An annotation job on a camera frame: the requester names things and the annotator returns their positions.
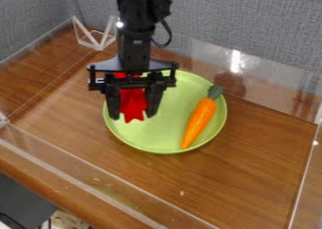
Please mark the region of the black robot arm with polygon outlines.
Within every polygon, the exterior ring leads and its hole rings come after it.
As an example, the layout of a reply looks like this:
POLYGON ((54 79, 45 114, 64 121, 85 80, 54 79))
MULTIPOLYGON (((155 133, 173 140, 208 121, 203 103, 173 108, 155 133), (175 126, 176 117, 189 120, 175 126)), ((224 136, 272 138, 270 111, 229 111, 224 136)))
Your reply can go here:
POLYGON ((105 95, 108 115, 120 115, 120 92, 139 89, 151 118, 156 115, 163 92, 176 86, 175 61, 149 57, 151 43, 164 48, 172 40, 172 32, 164 18, 171 14, 171 0, 117 0, 117 55, 86 66, 88 88, 105 95))

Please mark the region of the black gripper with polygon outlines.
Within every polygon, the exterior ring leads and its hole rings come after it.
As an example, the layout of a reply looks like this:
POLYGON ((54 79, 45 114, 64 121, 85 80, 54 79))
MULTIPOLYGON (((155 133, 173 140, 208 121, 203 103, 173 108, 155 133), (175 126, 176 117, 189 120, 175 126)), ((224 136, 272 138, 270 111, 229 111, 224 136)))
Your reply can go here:
POLYGON ((86 66, 89 90, 105 91, 109 117, 119 119, 120 89, 144 89, 148 118, 157 113, 163 91, 176 86, 179 63, 149 57, 151 40, 117 36, 117 55, 86 66))

